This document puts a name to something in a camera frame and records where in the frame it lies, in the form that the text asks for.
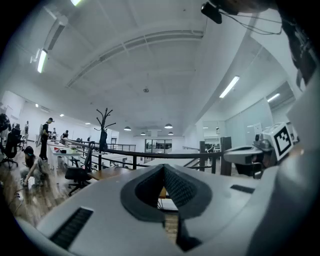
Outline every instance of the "person crouching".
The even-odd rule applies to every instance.
[[[34,150],[31,146],[25,148],[24,156],[26,167],[23,167],[20,170],[22,185],[27,187],[29,178],[34,177],[34,184],[36,186],[43,186],[43,182],[41,181],[41,177],[44,176],[42,171],[42,159],[34,155]]]

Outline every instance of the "black office chair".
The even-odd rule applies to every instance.
[[[1,151],[6,155],[6,158],[2,159],[0,162],[0,166],[3,163],[8,163],[9,170],[11,169],[10,163],[16,164],[16,167],[18,167],[18,163],[16,161],[13,161],[12,158],[14,158],[17,154],[17,146],[20,142],[20,139],[18,136],[15,136],[12,132],[8,134],[8,138],[6,140],[5,148],[1,146]]]
[[[92,157],[92,150],[95,146],[95,142],[92,141],[89,143],[89,150],[86,155],[86,159],[84,161],[84,169],[82,167],[79,167],[78,162],[79,159],[75,159],[72,157],[71,161],[75,163],[76,168],[68,168],[65,172],[65,178],[67,180],[74,180],[74,184],[69,184],[68,188],[71,189],[71,186],[74,186],[74,188],[69,192],[69,197],[71,197],[71,194],[76,191],[77,189],[83,189],[85,186],[88,185],[86,181],[90,180],[91,178],[88,176],[88,173],[91,173],[91,157]]]

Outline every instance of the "window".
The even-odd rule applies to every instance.
[[[167,154],[172,151],[172,139],[146,139],[144,152]]]

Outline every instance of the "metal railing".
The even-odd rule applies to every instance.
[[[67,142],[73,142],[71,140],[68,139],[64,139]],[[73,144],[77,145],[77,146],[82,146],[83,148],[88,148],[88,145],[85,144],[81,144],[77,141],[75,141]],[[85,154],[87,154],[87,152],[85,152],[84,150],[79,150],[77,149],[78,152],[82,152],[83,156],[85,156]],[[204,153],[204,152],[200,152],[200,153],[189,153],[189,154],[164,154],[164,153],[145,153],[145,152],[131,152],[131,151],[121,151],[121,150],[114,150],[114,149],[106,149],[105,150],[106,153],[112,153],[112,154],[118,154],[118,155],[124,155],[124,156],[130,156],[132,157],[132,163],[130,162],[124,162],[124,161],[118,161],[118,160],[114,160],[114,159],[110,159],[108,158],[108,154],[103,154],[103,153],[99,153],[98,155],[92,155],[92,157],[98,158],[98,169],[101,170],[102,169],[102,160],[106,160],[106,161],[110,161],[110,162],[114,162],[114,163],[119,163],[119,164],[125,164],[127,166],[132,166],[132,169],[135,170],[137,169],[137,167],[149,167],[150,165],[146,165],[146,164],[137,164],[137,158],[152,158],[152,159],[156,159],[156,158],[160,158],[160,159],[191,159],[191,161],[189,161],[186,165],[192,164],[193,161],[197,161],[196,163],[194,163],[191,167],[188,166],[189,169],[196,169],[196,170],[200,170],[202,172],[205,171],[205,168],[211,168],[211,173],[215,174],[216,173],[216,163],[217,163],[217,159],[219,159],[220,157],[223,156],[223,151],[222,152],[215,152],[215,153]],[[205,161],[211,159],[212,165],[205,165]],[[230,169],[229,171],[231,172],[231,165],[226,164],[226,161],[221,161],[220,163],[221,169]]]
[[[189,147],[189,146],[182,146],[182,149],[183,150],[198,150],[198,151],[200,151],[199,148],[194,148],[194,147]]]
[[[74,139],[69,139],[69,141],[77,142],[77,143],[84,144],[84,145],[89,144],[89,141],[77,141]],[[130,151],[130,152],[136,151],[136,145],[134,145],[134,144],[110,144],[110,143],[107,143],[106,145],[107,145],[108,149],[111,149],[111,150]],[[95,148],[99,148],[99,143],[95,144]]]
[[[87,154],[87,152],[82,151],[77,149],[78,152],[83,153],[83,156]],[[193,154],[163,154],[163,153],[143,153],[143,152],[130,152],[130,151],[121,151],[121,150],[113,150],[113,149],[108,149],[106,150],[108,153],[112,154],[119,154],[119,155],[124,155],[124,156],[131,156],[132,157],[132,163],[129,162],[123,162],[123,161],[118,161],[114,159],[110,159],[108,157],[103,157],[103,156],[108,156],[99,154],[99,155],[92,155],[92,157],[100,159],[98,162],[101,163],[102,160],[114,162],[114,163],[119,163],[119,164],[125,164],[128,166],[132,166],[132,169],[135,170],[137,167],[149,167],[150,165],[146,164],[137,164],[137,157],[142,157],[142,158],[162,158],[162,159],[191,159],[190,162],[188,162],[185,166],[189,165],[195,159],[212,159],[212,165],[209,166],[196,166],[199,164],[200,161],[198,161],[196,164],[194,164],[191,167],[188,167],[190,169],[200,169],[201,171],[204,170],[205,168],[211,168],[211,173],[215,174],[216,173],[216,159],[222,156],[222,152],[217,152],[217,153],[193,153]]]

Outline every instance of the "coat rack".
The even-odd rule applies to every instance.
[[[100,120],[99,120],[99,118],[97,117],[96,119],[98,120],[98,122],[99,122],[99,124],[100,124],[100,126],[101,126],[101,128],[100,129],[96,129],[96,128],[94,128],[95,130],[97,130],[97,131],[101,131],[101,135],[100,135],[100,141],[99,141],[99,170],[101,170],[102,169],[102,164],[101,164],[101,152],[103,151],[103,152],[105,152],[107,149],[108,149],[108,145],[107,145],[107,142],[106,142],[106,140],[107,140],[107,127],[109,127],[109,126],[113,126],[113,125],[115,125],[116,123],[114,122],[114,123],[112,123],[112,124],[109,124],[109,125],[107,125],[107,126],[105,126],[105,123],[106,123],[106,118],[108,117],[108,116],[110,116],[110,113],[113,111],[113,109],[111,109],[109,112],[108,112],[108,108],[106,108],[105,109],[105,114],[103,115],[98,109],[96,110],[96,111],[98,111],[100,114],[101,114],[101,116],[102,116],[102,121],[100,122]]]

